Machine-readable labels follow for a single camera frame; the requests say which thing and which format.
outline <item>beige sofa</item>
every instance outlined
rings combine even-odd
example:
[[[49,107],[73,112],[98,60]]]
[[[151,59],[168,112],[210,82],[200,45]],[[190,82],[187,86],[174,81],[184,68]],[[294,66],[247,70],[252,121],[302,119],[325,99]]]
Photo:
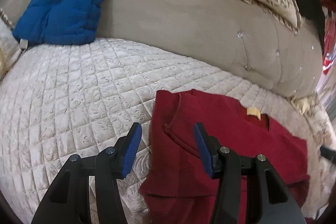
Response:
[[[29,0],[0,0],[15,23]],[[297,36],[241,0],[105,0],[97,37],[145,43],[205,61],[283,96],[311,94],[322,51],[311,22]]]

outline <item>folded red garment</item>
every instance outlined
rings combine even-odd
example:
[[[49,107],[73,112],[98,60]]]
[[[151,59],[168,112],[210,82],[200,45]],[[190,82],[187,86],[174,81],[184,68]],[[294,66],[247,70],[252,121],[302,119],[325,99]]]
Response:
[[[196,122],[239,155],[264,154],[302,206],[309,185],[306,142],[275,120],[262,117],[259,121],[247,116],[239,101],[230,97],[197,90],[158,91],[152,117],[152,164],[140,187],[153,223],[209,223],[218,180],[211,180],[203,170],[193,135]],[[245,212],[243,179],[239,223],[245,223]]]

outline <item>embossed pattern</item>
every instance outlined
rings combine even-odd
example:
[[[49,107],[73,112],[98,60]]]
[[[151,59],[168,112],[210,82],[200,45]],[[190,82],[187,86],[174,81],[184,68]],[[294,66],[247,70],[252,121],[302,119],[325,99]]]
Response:
[[[138,188],[150,167],[150,120],[157,90],[198,89],[255,106],[307,140],[310,190],[303,207],[322,205],[322,165],[306,121],[283,97],[189,57],[122,39],[83,46],[29,49],[0,85],[0,189],[23,223],[30,223],[50,183],[73,153],[96,155],[143,128],[132,172],[118,181],[128,223],[149,223]],[[98,223],[90,178],[93,223]]]

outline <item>tufted button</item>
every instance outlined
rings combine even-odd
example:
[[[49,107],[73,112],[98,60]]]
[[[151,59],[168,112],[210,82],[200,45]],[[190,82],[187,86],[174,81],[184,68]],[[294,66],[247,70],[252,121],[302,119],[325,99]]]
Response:
[[[238,31],[237,36],[239,39],[242,39],[244,37],[244,32],[243,31]]]

